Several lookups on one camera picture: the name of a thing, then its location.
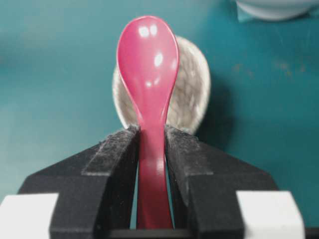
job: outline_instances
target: white bowl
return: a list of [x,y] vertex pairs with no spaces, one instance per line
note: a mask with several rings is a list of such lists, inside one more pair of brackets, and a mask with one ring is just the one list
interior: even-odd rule
[[[207,109],[210,74],[201,51],[190,41],[176,36],[179,70],[167,112],[167,124],[194,134]],[[122,125],[137,123],[133,105],[117,67],[113,73],[113,100]]]
[[319,5],[319,0],[237,0],[239,8],[264,20],[293,18]]

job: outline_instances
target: teal surface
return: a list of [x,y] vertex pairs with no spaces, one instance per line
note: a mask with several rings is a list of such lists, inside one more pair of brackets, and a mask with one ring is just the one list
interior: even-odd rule
[[194,42],[212,92],[197,135],[270,172],[319,226],[319,19],[241,24],[227,0],[29,0],[0,8],[0,201],[120,129],[117,40],[153,14]]

